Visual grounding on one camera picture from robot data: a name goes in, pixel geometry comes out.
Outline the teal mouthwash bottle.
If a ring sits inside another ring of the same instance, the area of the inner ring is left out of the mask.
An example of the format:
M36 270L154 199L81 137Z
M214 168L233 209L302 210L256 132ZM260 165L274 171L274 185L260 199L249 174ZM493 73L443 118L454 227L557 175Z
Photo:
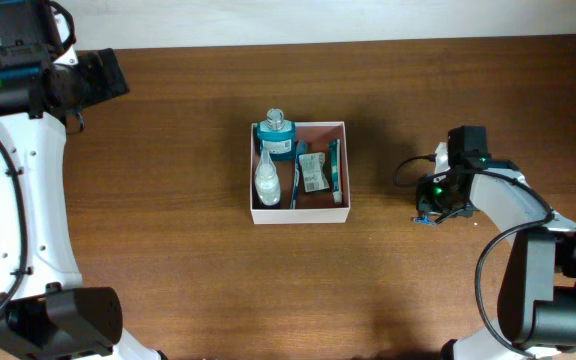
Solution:
M266 119L256 125L259 153L267 150L272 161L292 161L296 156L296 124L284 112L270 109Z

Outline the blue white toothbrush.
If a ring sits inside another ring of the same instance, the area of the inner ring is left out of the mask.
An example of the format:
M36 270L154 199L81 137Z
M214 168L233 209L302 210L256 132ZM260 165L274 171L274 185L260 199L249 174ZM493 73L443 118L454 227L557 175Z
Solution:
M299 182L301 176L301 165L300 165L300 156L305 154L308 149L308 145L303 140L299 140L296 143L296 153L294 159L294 174L293 174L293 186L292 186L292 194L291 194L291 202L290 202L290 209L294 210L297 208L297 197L299 192Z

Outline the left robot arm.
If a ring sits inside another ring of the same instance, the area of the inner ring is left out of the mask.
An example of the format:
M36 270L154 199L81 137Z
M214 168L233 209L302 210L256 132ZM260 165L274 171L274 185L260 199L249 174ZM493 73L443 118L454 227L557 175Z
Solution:
M63 186L68 120L129 88L112 49L78 56L54 1L0 1L0 349L18 359L159 359L117 293L85 287Z

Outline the red green toothpaste tube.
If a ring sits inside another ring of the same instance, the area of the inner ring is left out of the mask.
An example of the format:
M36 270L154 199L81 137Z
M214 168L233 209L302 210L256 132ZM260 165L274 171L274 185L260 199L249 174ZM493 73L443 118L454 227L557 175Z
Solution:
M343 203L343 192L340 176L340 141L335 139L328 144L330 154L333 200L336 205Z

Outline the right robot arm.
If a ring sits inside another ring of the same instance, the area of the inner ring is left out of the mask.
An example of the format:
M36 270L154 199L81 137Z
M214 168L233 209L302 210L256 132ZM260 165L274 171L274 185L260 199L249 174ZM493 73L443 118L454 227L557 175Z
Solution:
M448 341L443 359L551 359L576 352L576 223L554 210L526 182L519 167L495 160L483 127L449 131L429 161L433 174L416 184L417 222L439 225L485 214L500 233L475 268L475 298L484 326ZM482 298L486 260L502 241L511 244L490 319Z

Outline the blue disposable razor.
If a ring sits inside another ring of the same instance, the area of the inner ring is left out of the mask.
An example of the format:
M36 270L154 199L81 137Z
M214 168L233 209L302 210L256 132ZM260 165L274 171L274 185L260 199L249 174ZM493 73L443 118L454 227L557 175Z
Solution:
M413 217L412 221L416 224L421 224L421 225L429 225L429 226L439 225L439 222L436 219L432 218L427 213L420 214L416 217Z

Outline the clear soap pump bottle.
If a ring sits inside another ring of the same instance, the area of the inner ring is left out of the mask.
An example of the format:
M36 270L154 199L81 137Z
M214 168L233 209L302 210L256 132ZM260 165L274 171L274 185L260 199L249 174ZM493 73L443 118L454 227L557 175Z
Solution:
M254 185L261 204L265 207L280 205L281 186L270 152L264 149L255 170Z

